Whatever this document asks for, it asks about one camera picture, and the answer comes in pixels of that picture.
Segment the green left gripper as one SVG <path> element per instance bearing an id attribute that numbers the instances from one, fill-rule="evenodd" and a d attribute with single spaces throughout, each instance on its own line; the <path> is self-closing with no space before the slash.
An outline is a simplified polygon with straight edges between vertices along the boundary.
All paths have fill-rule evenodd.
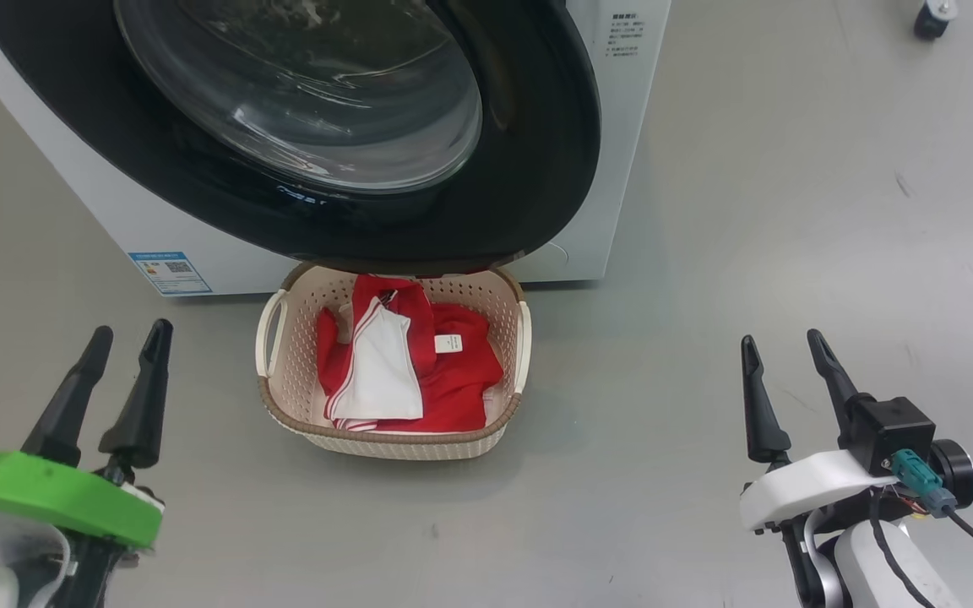
<path id="1" fill-rule="evenodd" d="M 173 331 L 169 320 L 152 323 L 130 395 L 98 443 L 121 469 L 149 469 L 159 462 Z M 97 327 L 24 440 L 23 453 L 0 453 L 0 513 L 148 550 L 165 507 L 127 482 L 117 486 L 73 468 L 80 462 L 77 441 L 86 408 L 112 343 L 112 328 Z"/>

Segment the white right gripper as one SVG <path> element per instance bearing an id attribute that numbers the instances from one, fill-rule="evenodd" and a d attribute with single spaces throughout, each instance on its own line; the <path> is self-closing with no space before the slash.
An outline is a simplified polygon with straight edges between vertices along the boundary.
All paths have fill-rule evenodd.
<path id="1" fill-rule="evenodd" d="M 807 343 L 816 372 L 826 383 L 835 419 L 849 423 L 848 404 L 860 392 L 818 328 L 807 331 Z M 899 478 L 889 470 L 870 473 L 845 449 L 815 453 L 789 463 L 791 439 L 780 427 L 769 400 L 756 341 L 752 335 L 745 335 L 740 347 L 747 457 L 758 464 L 780 465 L 768 469 L 742 490 L 742 527 L 750 531 L 764 529 L 766 524 L 785 522 L 868 488 L 899 484 Z"/>

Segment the red garment with striped trim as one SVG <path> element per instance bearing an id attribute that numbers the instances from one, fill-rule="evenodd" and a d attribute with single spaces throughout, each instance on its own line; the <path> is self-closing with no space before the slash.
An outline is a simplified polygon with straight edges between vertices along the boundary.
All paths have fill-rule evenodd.
<path id="1" fill-rule="evenodd" d="M 351 332 L 346 377 L 327 403 L 337 430 L 365 432 L 383 421 L 422 418 L 422 396 L 408 331 L 410 319 L 394 314 L 377 296 Z"/>

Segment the plain red garment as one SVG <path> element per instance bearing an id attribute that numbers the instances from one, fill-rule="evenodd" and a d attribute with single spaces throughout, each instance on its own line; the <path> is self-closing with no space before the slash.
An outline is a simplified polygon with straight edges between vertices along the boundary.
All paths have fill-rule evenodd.
<path id="1" fill-rule="evenodd" d="M 383 421 L 365 432 L 475 432 L 486 426 L 484 394 L 503 378 L 489 343 L 486 317 L 452 303 L 433 303 L 420 282 L 363 274 L 356 278 L 346 315 L 324 309 L 316 320 L 319 382 L 329 396 L 344 380 L 356 322 L 377 296 L 394 314 L 410 319 L 408 342 L 422 396 L 422 418 Z"/>

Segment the black ring glass washer door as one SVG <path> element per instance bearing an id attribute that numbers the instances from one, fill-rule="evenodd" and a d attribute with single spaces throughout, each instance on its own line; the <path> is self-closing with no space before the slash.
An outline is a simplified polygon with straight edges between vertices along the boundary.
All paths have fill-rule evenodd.
<path id="1" fill-rule="evenodd" d="M 0 51 L 166 203 L 347 272 L 522 257 L 600 151 L 563 0 L 0 0 Z"/>

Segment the cream perforated laundry basket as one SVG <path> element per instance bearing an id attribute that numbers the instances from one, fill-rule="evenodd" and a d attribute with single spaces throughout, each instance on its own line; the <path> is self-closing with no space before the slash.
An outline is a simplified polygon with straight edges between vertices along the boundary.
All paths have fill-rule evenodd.
<path id="1" fill-rule="evenodd" d="M 354 274 L 302 264 L 267 301 L 255 339 L 260 398 L 271 418 L 330 453 L 402 461 L 453 461 L 481 457 L 497 446 L 524 397 L 532 354 L 532 317 L 524 290 L 511 274 L 494 269 L 422 281 L 433 303 L 468 307 L 486 317 L 489 343 L 503 378 L 486 392 L 486 427 L 448 434 L 347 432 L 324 418 L 317 365 L 317 316 L 351 304 Z"/>

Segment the blue energy label sticker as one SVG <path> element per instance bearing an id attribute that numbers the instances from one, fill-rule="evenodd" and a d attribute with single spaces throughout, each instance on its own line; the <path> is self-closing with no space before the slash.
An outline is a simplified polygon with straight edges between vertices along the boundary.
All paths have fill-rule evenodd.
<path id="1" fill-rule="evenodd" d="M 128 257 L 162 296 L 213 294 L 208 282 L 182 252 L 129 252 Z"/>

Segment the printed warning text label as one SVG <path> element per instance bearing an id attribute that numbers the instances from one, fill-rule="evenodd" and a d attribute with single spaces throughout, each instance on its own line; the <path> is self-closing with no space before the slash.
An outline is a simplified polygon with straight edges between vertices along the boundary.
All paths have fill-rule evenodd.
<path id="1" fill-rule="evenodd" d="M 599 35 L 603 57 L 637 57 L 644 44 L 645 20 L 638 12 L 610 13 Z"/>

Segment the metal leg with caster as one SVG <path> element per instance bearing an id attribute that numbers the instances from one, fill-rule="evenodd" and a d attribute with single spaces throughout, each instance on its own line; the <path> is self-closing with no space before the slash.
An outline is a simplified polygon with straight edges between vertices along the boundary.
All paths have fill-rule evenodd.
<path id="1" fill-rule="evenodd" d="M 919 40 L 937 40 L 958 14 L 959 0 L 921 0 L 912 32 Z"/>

